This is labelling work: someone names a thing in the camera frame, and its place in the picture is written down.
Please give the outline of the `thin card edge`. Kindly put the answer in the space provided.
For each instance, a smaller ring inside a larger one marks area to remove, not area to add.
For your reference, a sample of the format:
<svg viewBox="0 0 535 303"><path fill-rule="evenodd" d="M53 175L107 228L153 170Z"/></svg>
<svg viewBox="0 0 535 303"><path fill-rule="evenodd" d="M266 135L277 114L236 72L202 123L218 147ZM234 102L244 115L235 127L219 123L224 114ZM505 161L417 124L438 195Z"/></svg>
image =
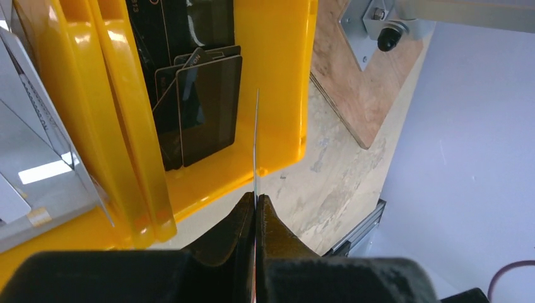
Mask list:
<svg viewBox="0 0 535 303"><path fill-rule="evenodd" d="M259 113L259 89L256 92L256 105L254 116L254 133L252 145L252 161L253 161L253 187L254 187L254 207L257 208L259 199L259 177L257 173L257 129L258 129L258 113Z"/></svg>

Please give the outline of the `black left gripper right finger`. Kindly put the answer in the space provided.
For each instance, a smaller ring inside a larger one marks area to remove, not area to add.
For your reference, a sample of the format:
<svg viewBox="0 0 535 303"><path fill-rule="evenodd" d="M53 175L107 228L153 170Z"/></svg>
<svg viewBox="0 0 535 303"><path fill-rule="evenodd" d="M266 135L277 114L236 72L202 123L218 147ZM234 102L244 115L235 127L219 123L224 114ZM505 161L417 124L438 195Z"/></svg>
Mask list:
<svg viewBox="0 0 535 303"><path fill-rule="evenodd" d="M430 278L406 258L322 257L256 203L257 302L438 302Z"/></svg>

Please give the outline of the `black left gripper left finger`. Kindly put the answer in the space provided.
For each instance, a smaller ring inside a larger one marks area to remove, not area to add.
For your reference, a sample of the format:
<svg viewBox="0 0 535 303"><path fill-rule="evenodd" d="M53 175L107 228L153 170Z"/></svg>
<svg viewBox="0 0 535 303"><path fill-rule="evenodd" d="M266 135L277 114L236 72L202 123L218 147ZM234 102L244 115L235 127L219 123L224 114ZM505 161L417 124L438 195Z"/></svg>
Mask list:
<svg viewBox="0 0 535 303"><path fill-rule="evenodd" d="M1 290L2 302L251 302L254 194L182 249L45 251Z"/></svg>

